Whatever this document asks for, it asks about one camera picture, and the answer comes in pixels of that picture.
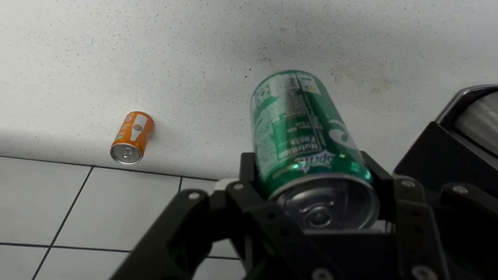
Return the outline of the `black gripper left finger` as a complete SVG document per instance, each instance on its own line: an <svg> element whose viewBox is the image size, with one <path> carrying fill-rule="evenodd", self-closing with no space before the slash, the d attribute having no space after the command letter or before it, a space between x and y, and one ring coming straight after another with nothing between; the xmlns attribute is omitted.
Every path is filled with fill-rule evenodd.
<svg viewBox="0 0 498 280"><path fill-rule="evenodd" d="M291 280L280 248L282 211L257 191L255 155L243 152L240 175L224 189L177 192L111 280L193 280L218 241L229 241L243 280Z"/></svg>

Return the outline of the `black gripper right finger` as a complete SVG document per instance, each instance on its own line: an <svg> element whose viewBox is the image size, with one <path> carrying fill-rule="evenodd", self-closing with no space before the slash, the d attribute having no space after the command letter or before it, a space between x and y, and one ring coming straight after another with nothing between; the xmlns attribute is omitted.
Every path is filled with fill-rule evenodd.
<svg viewBox="0 0 498 280"><path fill-rule="evenodd" d="M411 177L388 172L363 152L380 199L380 217L394 224L400 280L450 280L434 210L423 186Z"/></svg>

